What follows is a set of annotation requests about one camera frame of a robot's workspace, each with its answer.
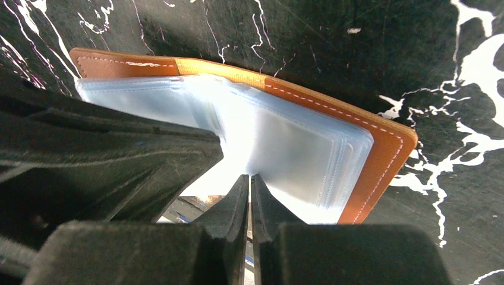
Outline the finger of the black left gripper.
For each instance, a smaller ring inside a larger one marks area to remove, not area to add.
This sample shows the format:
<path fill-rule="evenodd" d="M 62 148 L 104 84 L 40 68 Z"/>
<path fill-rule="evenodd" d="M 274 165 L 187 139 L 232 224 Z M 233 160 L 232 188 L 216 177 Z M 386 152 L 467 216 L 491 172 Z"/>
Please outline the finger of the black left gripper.
<path fill-rule="evenodd" d="M 223 157 L 209 131 L 99 107 L 1 72 L 1 238 L 71 220 L 154 221 Z"/>

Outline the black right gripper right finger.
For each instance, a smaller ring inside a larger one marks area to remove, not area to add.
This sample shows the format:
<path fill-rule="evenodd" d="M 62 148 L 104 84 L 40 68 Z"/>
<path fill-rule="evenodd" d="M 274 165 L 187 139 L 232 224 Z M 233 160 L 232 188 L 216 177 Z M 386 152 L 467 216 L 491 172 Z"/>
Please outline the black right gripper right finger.
<path fill-rule="evenodd" d="M 309 225 L 251 178 L 256 284 L 450 284 L 438 250 L 404 225 Z"/>

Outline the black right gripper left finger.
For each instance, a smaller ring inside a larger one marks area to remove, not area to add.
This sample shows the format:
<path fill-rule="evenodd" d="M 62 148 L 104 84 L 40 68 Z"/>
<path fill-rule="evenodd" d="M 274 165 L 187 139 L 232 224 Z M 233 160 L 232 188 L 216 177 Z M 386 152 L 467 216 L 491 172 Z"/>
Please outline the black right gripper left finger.
<path fill-rule="evenodd" d="M 24 284 L 242 284 L 249 177 L 191 223 L 71 221 Z"/>

